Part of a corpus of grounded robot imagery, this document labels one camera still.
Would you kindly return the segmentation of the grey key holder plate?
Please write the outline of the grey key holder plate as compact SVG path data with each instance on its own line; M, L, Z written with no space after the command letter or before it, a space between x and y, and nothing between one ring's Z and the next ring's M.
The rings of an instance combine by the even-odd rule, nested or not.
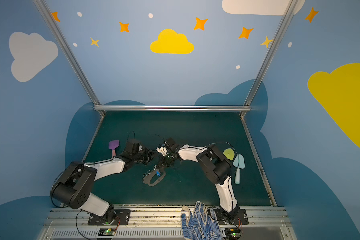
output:
M157 176L156 171L160 171L161 173L160 177ZM165 176L166 176L166 171L164 169L153 169L143 174L143 183L150 187L153 187L159 184L164 179Z

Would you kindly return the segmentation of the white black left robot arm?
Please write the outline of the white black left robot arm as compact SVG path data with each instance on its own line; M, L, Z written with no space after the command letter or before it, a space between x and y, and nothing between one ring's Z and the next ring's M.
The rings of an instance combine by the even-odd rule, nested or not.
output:
M157 154L136 139L126 142L120 155L116 154L120 141L109 142L112 157L96 163L71 162L53 183L50 197L71 209L90 213L92 225L114 225L117 215L114 205L92 193L95 181L128 171L135 164L149 164Z

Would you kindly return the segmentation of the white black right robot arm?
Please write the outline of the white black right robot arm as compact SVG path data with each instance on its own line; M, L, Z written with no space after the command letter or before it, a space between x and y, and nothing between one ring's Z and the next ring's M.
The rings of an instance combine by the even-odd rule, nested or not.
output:
M216 186L220 200L219 219L234 222L240 207L232 186L233 164L215 144L207 147L194 147L190 145L179 146L176 143L169 144L166 141L157 147L157 152L161 155L159 168L170 165L177 159L197 162L207 179Z

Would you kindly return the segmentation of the light blue green toy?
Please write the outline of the light blue green toy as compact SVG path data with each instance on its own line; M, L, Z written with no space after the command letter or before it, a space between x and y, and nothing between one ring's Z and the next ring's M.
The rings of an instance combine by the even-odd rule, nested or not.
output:
M241 180L240 170L245 168L245 159L244 156L239 154L236 156L233 162L234 167L237 168L235 175L235 184L239 185Z

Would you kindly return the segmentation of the blue dotted work glove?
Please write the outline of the blue dotted work glove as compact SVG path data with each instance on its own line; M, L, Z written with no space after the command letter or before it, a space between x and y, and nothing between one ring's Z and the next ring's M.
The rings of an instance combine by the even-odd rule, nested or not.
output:
M214 209L208 211L204 203L197 201L194 211L182 206L182 234L185 240L223 240Z

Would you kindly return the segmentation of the left green circuit board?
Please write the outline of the left green circuit board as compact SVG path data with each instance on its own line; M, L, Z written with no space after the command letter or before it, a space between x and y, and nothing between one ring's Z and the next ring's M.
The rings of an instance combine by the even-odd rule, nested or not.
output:
M98 236L114 236L116 234L116 229L100 229Z

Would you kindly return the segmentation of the green circuit board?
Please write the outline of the green circuit board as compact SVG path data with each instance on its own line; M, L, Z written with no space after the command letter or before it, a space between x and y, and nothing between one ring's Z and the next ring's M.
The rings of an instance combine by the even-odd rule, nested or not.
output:
M225 228L226 240L238 240L242 236L242 231L239 228Z
M116 229L100 229L98 236L114 236L116 234Z

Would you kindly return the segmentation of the right green circuit board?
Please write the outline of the right green circuit board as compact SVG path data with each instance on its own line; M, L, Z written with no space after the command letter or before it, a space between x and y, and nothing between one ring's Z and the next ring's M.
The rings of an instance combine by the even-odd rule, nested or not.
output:
M238 240L242 236L242 231L239 228L225 228L226 240Z

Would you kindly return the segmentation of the aluminium back frame rail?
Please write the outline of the aluminium back frame rail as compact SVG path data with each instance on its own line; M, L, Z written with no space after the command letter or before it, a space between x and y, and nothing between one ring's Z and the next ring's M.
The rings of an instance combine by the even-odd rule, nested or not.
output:
M250 106L135 106L95 105L95 111L148 111L148 112L249 112Z

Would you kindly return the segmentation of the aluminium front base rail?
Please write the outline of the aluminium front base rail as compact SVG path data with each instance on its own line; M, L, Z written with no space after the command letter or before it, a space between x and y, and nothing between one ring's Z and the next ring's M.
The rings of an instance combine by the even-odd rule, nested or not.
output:
M181 240L180 206L119 205L121 218L112 226L90 226L86 212L52 209L38 236L39 240ZM295 240L297 236L288 213L281 207L241 206L234 224L221 222L225 228L239 228L240 240ZM98 236L100 229L116 229L112 236Z

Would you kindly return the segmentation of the aluminium left corner post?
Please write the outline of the aluminium left corner post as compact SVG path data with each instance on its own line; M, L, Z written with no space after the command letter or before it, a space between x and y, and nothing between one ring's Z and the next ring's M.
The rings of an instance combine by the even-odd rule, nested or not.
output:
M85 89L87 95L91 99L94 106L101 105L98 97L96 96L94 89L92 88L88 78L86 77L83 69L81 68L79 62L77 61L74 53L66 40L64 34L62 33L61 29L58 26L57 21L54 19L48 4L46 1L40 0L33 0L34 4L36 5L39 13L43 17L44 21L46 22L47 26L49 27L50 31L52 32L53 36L55 37L57 43L59 44L60 48L62 49L64 55L66 56L68 62L70 63L71 67L73 68L76 76L78 77L79 81L81 82L83 88Z

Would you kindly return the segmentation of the aluminium corner post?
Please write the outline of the aluminium corner post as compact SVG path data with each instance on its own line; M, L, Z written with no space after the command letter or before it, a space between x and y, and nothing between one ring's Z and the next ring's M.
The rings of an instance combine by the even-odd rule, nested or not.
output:
M59 44L60 48L62 49L64 55L66 56L68 62L70 63L71 67L73 68L76 76L78 77L79 81L81 82L83 88L85 89L87 95L91 99L94 106L101 105L98 97L96 96L94 89L92 88L88 78L86 77L83 69L81 68L79 62L77 61L74 53L66 40L64 34L62 33L61 29L58 26L57 21L54 19L48 4L46 1L40 0L33 0L34 4L36 5L39 13L43 17L44 21L46 22L47 26L49 27L50 31L52 32L53 36L55 37L57 43Z
M297 0L292 0L288 3L286 11L280 21L280 24L276 30L276 33L274 35L274 39L271 42L271 46L268 47L266 56L264 58L264 61L261 65L261 68L255 78L254 83L252 84L252 87L246 97L245 103L244 103L244 107L246 107L245 110L240 112L240 117L243 120L246 113L249 112L251 110L251 104L256 96L256 93L258 92L260 85L267 73L267 70L269 68L269 66L271 65L271 62L278 50L278 47L292 21L292 18L294 17L294 11L297 8L298 5Z

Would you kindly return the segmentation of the aluminium right corner post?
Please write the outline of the aluminium right corner post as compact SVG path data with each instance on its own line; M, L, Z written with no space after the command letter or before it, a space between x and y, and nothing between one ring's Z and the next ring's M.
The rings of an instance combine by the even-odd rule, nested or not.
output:
M278 47L292 21L292 18L294 17L294 11L297 8L298 5L297 0L292 0L288 3L286 11L280 21L280 24L276 30L276 33L274 35L274 39L271 42L271 46L268 47L266 56L264 58L264 61L261 65L261 68L255 78L254 83L252 84L252 87L246 97L245 103L244 103L244 107L246 107L245 110L240 112L240 117L243 120L246 113L249 112L251 110L251 104L256 96L256 93L258 92L260 85L267 73L267 70L269 68L269 66L271 65L271 62L278 50Z

